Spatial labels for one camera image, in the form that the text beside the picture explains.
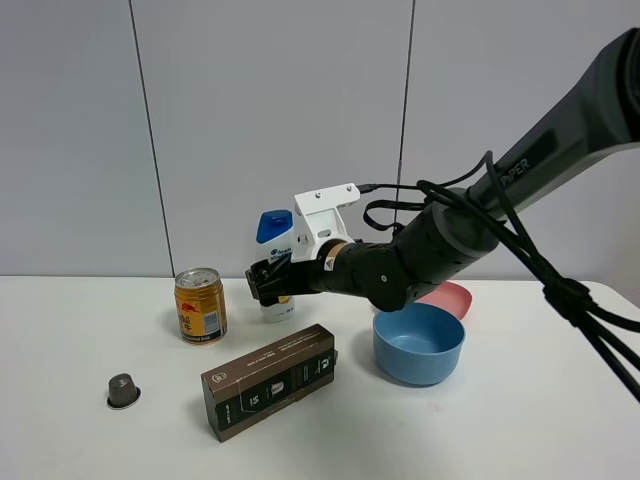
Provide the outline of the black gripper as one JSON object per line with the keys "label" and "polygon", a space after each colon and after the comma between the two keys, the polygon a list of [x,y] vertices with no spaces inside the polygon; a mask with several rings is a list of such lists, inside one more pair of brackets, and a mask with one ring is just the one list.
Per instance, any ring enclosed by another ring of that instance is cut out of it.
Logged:
{"label": "black gripper", "polygon": [[261,260],[245,272],[253,298],[264,307],[278,304],[282,297],[328,292],[326,274],[322,260],[292,263],[289,257]]}

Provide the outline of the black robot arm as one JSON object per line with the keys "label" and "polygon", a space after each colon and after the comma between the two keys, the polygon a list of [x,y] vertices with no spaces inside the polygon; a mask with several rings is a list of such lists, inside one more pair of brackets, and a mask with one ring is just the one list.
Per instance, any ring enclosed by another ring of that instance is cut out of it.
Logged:
{"label": "black robot arm", "polygon": [[540,276],[548,266],[502,224],[604,158],[639,145],[639,31],[596,56],[576,85],[498,162],[466,189],[417,183],[426,199],[389,243],[327,240],[303,261],[256,262],[246,278],[254,299],[331,292],[396,311],[493,251],[510,248]]}

